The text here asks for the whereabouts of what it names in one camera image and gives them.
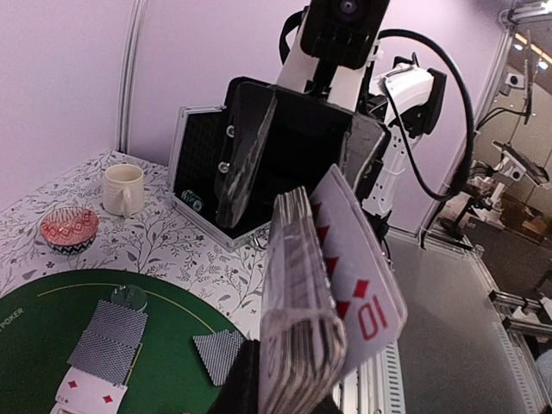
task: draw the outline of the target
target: red diamond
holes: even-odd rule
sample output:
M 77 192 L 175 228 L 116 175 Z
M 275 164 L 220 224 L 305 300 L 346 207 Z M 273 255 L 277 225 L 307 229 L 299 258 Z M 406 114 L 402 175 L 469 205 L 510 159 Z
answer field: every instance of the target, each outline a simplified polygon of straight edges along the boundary
M 314 217 L 315 221 L 318 218 L 318 213 L 320 213 L 320 207 L 322 207 L 322 203 L 318 203 L 312 206 L 312 216 Z
M 329 226 L 319 227 L 317 229 L 318 238 L 320 239 L 320 244 L 324 244 L 324 240 L 326 238 L 326 235 L 328 235 L 328 230 L 329 230 Z
M 354 294 L 353 296 L 355 298 L 365 298 L 366 297 L 366 292 L 368 290 L 368 286 L 370 285 L 370 280 L 358 280 L 356 282 L 356 287 L 354 289 Z
M 337 302 L 337 315 L 343 319 L 347 315 L 348 307 L 351 305 L 350 302 Z
M 331 280 L 332 276 L 334 275 L 334 271 L 336 269 L 337 261 L 339 260 L 339 257 L 330 257 L 330 258 L 324 257 L 324 260 L 326 260 L 326 267 L 328 268 L 328 278 L 329 280 Z

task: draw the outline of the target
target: gray floor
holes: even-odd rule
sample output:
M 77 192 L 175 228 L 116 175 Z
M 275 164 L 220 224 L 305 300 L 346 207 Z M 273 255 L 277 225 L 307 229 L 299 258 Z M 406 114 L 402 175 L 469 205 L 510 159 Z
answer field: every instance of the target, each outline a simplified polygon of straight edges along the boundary
M 464 259 L 389 237 L 409 318 L 398 341 L 408 413 L 524 412 L 493 323 Z
M 483 261 L 502 292 L 524 298 L 539 298 L 533 290 L 543 274 L 552 269 L 550 242 L 541 246 L 508 231 L 497 232 L 478 223 L 465 233 L 472 244 L 485 248 Z M 552 297 L 552 281 L 546 282 L 542 292 Z

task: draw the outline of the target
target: green poker chip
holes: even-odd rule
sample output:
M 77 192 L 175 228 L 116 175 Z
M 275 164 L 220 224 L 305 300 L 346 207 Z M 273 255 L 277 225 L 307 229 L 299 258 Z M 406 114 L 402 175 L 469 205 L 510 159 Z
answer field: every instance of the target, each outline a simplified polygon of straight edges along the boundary
M 119 286 L 111 293 L 111 303 L 142 312 L 147 306 L 147 296 L 139 286 Z

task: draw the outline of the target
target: camera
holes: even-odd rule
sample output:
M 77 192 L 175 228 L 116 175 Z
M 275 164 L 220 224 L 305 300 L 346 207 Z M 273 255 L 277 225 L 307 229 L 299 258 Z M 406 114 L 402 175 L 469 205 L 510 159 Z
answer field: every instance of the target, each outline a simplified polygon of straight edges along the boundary
M 301 49 L 323 62 L 360 69 L 376 41 L 390 0 L 312 0 Z
M 525 76 L 508 72 L 506 74 L 505 84 L 513 89 L 525 89 Z

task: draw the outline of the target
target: screw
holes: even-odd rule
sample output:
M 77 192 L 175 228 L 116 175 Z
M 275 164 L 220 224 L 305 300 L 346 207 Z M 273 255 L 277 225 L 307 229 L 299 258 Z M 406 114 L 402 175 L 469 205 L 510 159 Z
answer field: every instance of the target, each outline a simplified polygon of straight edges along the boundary
M 221 173 L 221 174 L 226 174 L 230 169 L 230 164 L 228 162 L 224 162 L 222 161 L 219 165 L 218 165 L 218 171 Z

